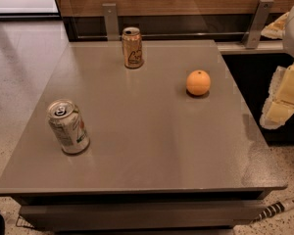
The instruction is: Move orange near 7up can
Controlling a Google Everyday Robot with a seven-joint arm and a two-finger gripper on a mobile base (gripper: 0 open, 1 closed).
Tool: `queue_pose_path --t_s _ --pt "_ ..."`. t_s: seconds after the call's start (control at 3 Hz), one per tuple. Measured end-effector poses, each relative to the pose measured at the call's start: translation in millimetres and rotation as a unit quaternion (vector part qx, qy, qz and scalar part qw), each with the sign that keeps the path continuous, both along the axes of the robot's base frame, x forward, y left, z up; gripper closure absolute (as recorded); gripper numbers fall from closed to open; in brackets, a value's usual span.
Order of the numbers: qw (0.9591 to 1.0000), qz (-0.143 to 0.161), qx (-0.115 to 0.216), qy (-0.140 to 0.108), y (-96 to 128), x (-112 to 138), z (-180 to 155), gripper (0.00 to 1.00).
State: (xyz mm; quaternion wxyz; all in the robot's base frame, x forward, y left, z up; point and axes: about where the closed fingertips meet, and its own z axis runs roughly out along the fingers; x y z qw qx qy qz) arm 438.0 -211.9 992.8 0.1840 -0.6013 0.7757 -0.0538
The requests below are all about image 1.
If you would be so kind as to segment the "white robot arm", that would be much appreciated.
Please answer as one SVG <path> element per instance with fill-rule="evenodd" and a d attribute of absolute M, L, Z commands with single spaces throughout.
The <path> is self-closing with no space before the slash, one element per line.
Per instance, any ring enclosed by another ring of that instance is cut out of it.
<path fill-rule="evenodd" d="M 294 6 L 274 23 L 262 30 L 262 36 L 281 38 L 283 50 L 294 58 Z M 294 115 L 294 63 L 288 68 L 278 66 L 269 84 L 269 96 L 264 102 L 260 125 L 278 129 Z"/>

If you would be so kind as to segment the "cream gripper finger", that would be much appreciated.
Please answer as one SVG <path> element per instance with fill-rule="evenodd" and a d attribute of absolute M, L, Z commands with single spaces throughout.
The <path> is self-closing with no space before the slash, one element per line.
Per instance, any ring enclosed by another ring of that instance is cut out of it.
<path fill-rule="evenodd" d="M 260 125 L 265 129 L 278 129 L 294 115 L 294 64 L 288 68 L 278 66 L 269 85 Z"/>
<path fill-rule="evenodd" d="M 289 13 L 285 13 L 278 19 L 276 19 L 273 23 L 265 26 L 264 29 L 261 31 L 261 36 L 270 39 L 282 39 L 288 15 Z"/>

